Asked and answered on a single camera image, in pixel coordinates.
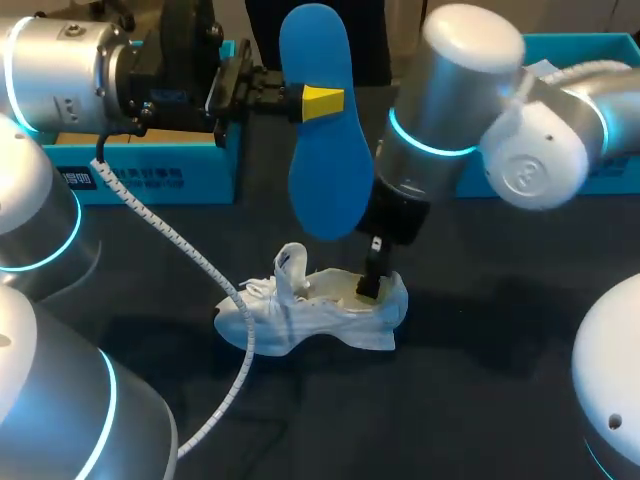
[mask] glowing blue light ring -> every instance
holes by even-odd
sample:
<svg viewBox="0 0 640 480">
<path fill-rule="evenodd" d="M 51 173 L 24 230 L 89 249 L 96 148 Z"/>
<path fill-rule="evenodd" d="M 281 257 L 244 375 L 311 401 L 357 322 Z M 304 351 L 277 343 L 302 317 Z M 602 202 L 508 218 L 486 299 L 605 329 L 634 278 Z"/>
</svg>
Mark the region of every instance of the glowing blue light ring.
<svg viewBox="0 0 640 480">
<path fill-rule="evenodd" d="M 395 132 L 398 135 L 400 135 L 400 138 L 402 138 L 405 142 L 409 143 L 410 145 L 413 145 L 417 149 L 422 150 L 423 152 L 431 153 L 433 155 L 439 155 L 441 157 L 462 157 L 464 155 L 473 153 L 476 150 L 476 147 L 469 147 L 469 148 L 465 148 L 464 150 L 440 150 L 439 148 L 433 148 L 428 145 L 425 145 L 424 143 L 419 142 L 418 140 L 413 138 L 411 135 L 409 135 L 400 126 L 400 123 L 396 118 L 395 108 L 392 108 L 391 110 L 389 110 L 389 122 L 391 123 L 391 126 L 393 127 Z"/>
<path fill-rule="evenodd" d="M 595 104 L 595 102 L 591 99 L 590 96 L 585 95 L 583 93 L 578 93 L 578 92 L 573 92 L 571 90 L 566 90 L 566 89 L 564 91 L 567 92 L 569 95 L 572 95 L 572 96 L 582 100 L 584 103 L 589 105 L 593 109 L 594 112 L 596 112 L 596 115 L 598 115 L 598 118 L 600 119 L 600 123 L 602 123 L 602 132 L 603 132 L 603 137 L 604 137 L 603 140 L 602 140 L 602 151 L 600 153 L 601 153 L 601 155 L 604 155 L 607 152 L 607 150 L 609 149 L 609 127 L 607 126 L 607 120 L 604 118 L 603 113 L 600 111 L 600 109 Z"/>
<path fill-rule="evenodd" d="M 82 222 L 82 208 L 80 207 L 80 200 L 78 200 L 78 197 L 76 196 L 75 193 L 73 193 L 73 198 L 76 199 L 76 205 L 78 206 L 78 218 L 76 219 L 76 225 L 73 227 L 73 231 L 71 232 L 71 235 L 69 235 L 69 238 L 67 239 L 67 241 L 64 242 L 64 244 L 58 250 L 53 252 L 44 260 L 39 261 L 38 263 L 34 263 L 33 265 L 27 265 L 26 267 L 0 267 L 0 271 L 8 272 L 8 273 L 16 273 L 16 272 L 27 272 L 29 270 L 35 270 L 36 268 L 46 265 L 47 263 L 55 260 L 60 255 L 62 255 L 64 251 L 67 248 L 69 248 L 69 245 L 71 245 L 71 242 L 73 242 L 73 239 L 76 238 L 76 235 L 78 234 L 78 230 L 80 230 L 80 223 Z"/>
<path fill-rule="evenodd" d="M 11 108 L 13 109 L 13 113 L 16 116 L 16 120 L 20 122 L 20 124 L 32 132 L 37 132 L 35 128 L 29 125 L 27 119 L 24 118 L 22 114 L 22 110 L 20 110 L 20 106 L 18 105 L 18 97 L 16 96 L 16 89 L 13 85 L 13 54 L 16 49 L 16 41 L 18 40 L 18 34 L 25 27 L 29 21 L 33 20 L 33 17 L 25 17 L 22 20 L 18 21 L 13 26 L 11 33 L 9 34 L 9 38 L 7 38 L 7 44 L 5 47 L 6 53 L 4 55 L 4 81 L 7 86 L 7 96 L 9 97 L 9 103 L 11 104 Z"/>
<path fill-rule="evenodd" d="M 91 473 L 91 470 L 96 465 L 98 458 L 100 458 L 100 454 L 102 450 L 104 450 L 104 446 L 107 443 L 107 439 L 109 438 L 109 434 L 111 433 L 111 427 L 113 426 L 113 419 L 116 416 L 116 402 L 118 399 L 118 387 L 116 385 L 116 374 L 113 370 L 113 365 L 111 365 L 111 361 L 109 357 L 105 355 L 102 350 L 99 350 L 102 354 L 102 358 L 104 358 L 104 363 L 107 364 L 107 370 L 109 370 L 109 387 L 110 387 L 110 395 L 109 395 L 109 408 L 107 409 L 107 418 L 104 421 L 104 426 L 102 427 L 102 432 L 98 437 L 98 442 L 96 446 L 93 448 L 93 452 L 89 456 L 89 459 L 80 470 L 80 473 L 76 475 L 75 480 L 85 480 L 87 476 Z"/>
<path fill-rule="evenodd" d="M 607 472 L 605 470 L 605 468 L 602 466 L 602 464 L 598 461 L 598 459 L 596 458 L 595 454 L 593 453 L 593 450 L 591 450 L 591 447 L 587 443 L 586 439 L 584 441 L 584 444 L 587 446 L 587 450 L 589 450 L 589 453 L 591 454 L 591 457 L 595 460 L 595 462 L 598 465 L 598 467 L 600 467 L 600 470 L 602 470 L 602 473 L 604 473 L 609 480 L 615 480 L 615 478 L 613 478 L 611 475 L 609 475 L 609 472 Z"/>
</svg>

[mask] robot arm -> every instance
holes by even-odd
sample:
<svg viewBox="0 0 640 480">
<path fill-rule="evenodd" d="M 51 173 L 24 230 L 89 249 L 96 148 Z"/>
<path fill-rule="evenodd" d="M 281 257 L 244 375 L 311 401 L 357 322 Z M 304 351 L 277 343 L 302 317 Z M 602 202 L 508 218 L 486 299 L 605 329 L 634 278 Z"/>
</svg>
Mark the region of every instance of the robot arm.
<svg viewBox="0 0 640 480">
<path fill-rule="evenodd" d="M 294 119 L 282 74 L 254 66 L 247 41 L 221 60 L 222 38 L 205 0 L 167 0 L 142 46 L 105 23 L 0 20 L 0 110 L 30 130 L 202 131 L 219 146 L 249 110 Z M 453 4 L 428 17 L 358 226 L 373 238 L 362 293 L 377 295 L 391 245 L 414 241 L 478 152 L 500 197 L 541 210 L 575 196 L 601 160 L 640 150 L 640 71 L 545 82 L 522 68 L 524 53 L 520 32 L 487 10 Z"/>
</svg>

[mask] shoe upper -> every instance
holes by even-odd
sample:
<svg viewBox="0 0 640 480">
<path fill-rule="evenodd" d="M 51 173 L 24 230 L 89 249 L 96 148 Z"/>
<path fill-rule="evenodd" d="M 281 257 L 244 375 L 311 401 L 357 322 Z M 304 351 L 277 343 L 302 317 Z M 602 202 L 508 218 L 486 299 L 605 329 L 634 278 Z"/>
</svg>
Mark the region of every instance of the shoe upper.
<svg viewBox="0 0 640 480">
<path fill-rule="evenodd" d="M 256 323 L 256 353 L 286 355 L 305 338 L 333 335 L 348 345 L 393 350 L 393 329 L 407 313 L 408 294 L 397 273 L 383 279 L 378 302 L 355 294 L 359 275 L 327 269 L 306 276 L 307 251 L 285 245 L 275 259 L 274 276 L 250 279 L 240 292 Z M 218 332 L 232 345 L 246 348 L 247 330 L 230 298 L 219 305 Z"/>
</svg>

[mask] white end cap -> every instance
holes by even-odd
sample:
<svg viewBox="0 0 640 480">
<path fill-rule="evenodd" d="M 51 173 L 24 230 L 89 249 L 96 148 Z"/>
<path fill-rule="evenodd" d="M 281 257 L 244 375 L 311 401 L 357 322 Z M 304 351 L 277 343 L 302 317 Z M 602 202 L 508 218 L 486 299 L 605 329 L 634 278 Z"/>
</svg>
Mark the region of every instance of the white end cap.
<svg viewBox="0 0 640 480">
<path fill-rule="evenodd" d="M 525 45 L 518 29 L 500 15 L 474 5 L 435 9 L 422 35 L 440 55 L 477 72 L 513 72 L 524 59 Z"/>
<path fill-rule="evenodd" d="M 0 235 L 26 223 L 42 207 L 53 166 L 42 148 L 0 114 Z"/>
<path fill-rule="evenodd" d="M 589 172 L 584 143 L 541 102 L 505 111 L 482 137 L 487 180 L 506 202 L 527 210 L 573 198 Z"/>
<path fill-rule="evenodd" d="M 572 360 L 573 386 L 586 417 L 613 449 L 636 465 L 640 465 L 639 293 L 640 275 L 605 293 L 580 325 Z"/>
<path fill-rule="evenodd" d="M 17 290 L 0 285 L 0 426 L 31 371 L 36 337 L 31 302 Z"/>
</svg>

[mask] person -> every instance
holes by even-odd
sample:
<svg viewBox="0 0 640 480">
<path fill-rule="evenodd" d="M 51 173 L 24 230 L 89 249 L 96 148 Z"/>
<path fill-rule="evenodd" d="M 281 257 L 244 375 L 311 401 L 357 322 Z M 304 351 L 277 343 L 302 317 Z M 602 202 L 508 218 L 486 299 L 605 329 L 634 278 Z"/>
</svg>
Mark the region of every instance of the person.
<svg viewBox="0 0 640 480">
<path fill-rule="evenodd" d="M 278 41 L 286 16 L 304 0 L 245 0 L 253 35 L 263 65 L 281 70 Z M 316 0 L 333 8 L 344 23 L 356 86 L 384 86 L 391 83 L 391 60 L 387 43 L 384 0 Z"/>
</svg>

